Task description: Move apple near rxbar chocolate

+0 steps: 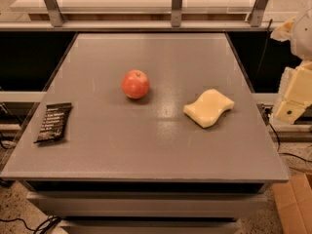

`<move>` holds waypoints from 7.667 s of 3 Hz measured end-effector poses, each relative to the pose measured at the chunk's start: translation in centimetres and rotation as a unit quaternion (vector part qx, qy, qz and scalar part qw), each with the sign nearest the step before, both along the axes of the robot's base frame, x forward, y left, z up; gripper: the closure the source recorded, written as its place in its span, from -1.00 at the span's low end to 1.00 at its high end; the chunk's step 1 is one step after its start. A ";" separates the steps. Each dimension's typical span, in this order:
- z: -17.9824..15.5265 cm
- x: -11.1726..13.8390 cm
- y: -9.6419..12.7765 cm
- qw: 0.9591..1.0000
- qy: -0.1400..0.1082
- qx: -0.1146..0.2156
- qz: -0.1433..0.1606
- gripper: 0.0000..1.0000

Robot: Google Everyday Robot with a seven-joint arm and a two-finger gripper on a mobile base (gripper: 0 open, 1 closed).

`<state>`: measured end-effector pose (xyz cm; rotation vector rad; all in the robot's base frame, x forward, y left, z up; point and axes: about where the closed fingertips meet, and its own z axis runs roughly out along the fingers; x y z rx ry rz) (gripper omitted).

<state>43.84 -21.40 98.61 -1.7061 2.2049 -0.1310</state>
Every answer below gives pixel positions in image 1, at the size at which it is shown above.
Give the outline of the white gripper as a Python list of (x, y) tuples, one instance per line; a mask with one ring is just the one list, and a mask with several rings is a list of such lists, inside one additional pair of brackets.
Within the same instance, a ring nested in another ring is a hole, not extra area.
[(296, 68), (286, 67), (282, 74), (273, 116), (293, 124), (312, 105), (312, 9), (305, 9), (272, 33), (271, 38), (285, 42), (291, 39), (291, 52), (303, 61)]

